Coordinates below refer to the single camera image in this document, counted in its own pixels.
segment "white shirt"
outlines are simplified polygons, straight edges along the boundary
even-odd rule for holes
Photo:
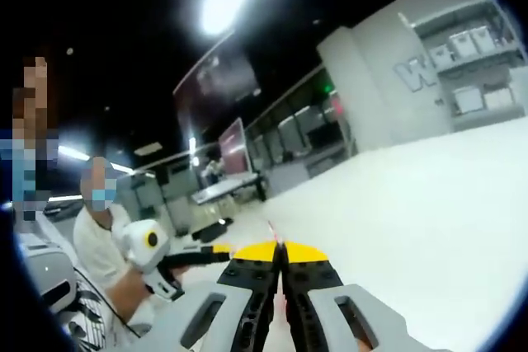
[[[84,310],[66,310],[57,318],[64,331],[72,336],[85,350],[96,351],[110,346],[129,345],[135,338],[121,324],[119,318],[110,309],[111,301],[102,289],[99,289],[80,265],[72,245],[63,237],[57,228],[41,213],[35,213],[38,230],[28,229],[40,237],[44,237],[59,245],[72,261],[73,266],[82,274],[78,274],[77,306]]]
[[[109,210],[115,222],[123,225],[131,223],[122,205],[111,204]],[[82,265],[102,289],[114,286],[130,269],[111,231],[101,227],[86,207],[81,209],[75,219],[73,244]],[[139,305],[128,324],[137,331],[143,331],[139,327],[150,327],[156,310],[166,305],[165,301],[153,295]]]

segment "screen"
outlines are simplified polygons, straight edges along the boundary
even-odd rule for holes
[[[251,64],[236,38],[209,51],[173,92],[184,139],[201,136],[235,104],[259,89]]]
[[[241,119],[237,119],[219,138],[220,151],[227,175],[251,171],[246,137]]]
[[[307,135],[310,145],[314,149],[325,148],[343,139],[341,128],[339,128],[339,123],[336,121],[312,129]]]

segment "white column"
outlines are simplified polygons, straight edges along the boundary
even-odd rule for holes
[[[397,0],[318,46],[360,152],[452,132],[438,76],[399,14],[414,22],[463,1]]]

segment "ceiling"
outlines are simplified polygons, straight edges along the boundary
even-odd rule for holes
[[[315,48],[331,31],[353,26],[392,1],[247,0],[235,35],[262,94],[236,111],[249,123],[320,64]],[[24,47],[42,41],[53,46],[49,68],[59,89],[62,144],[93,153],[104,143],[110,161],[130,167],[186,149],[172,90],[218,39],[200,29],[202,0],[24,2],[16,19]],[[133,154],[153,142],[163,149]]]

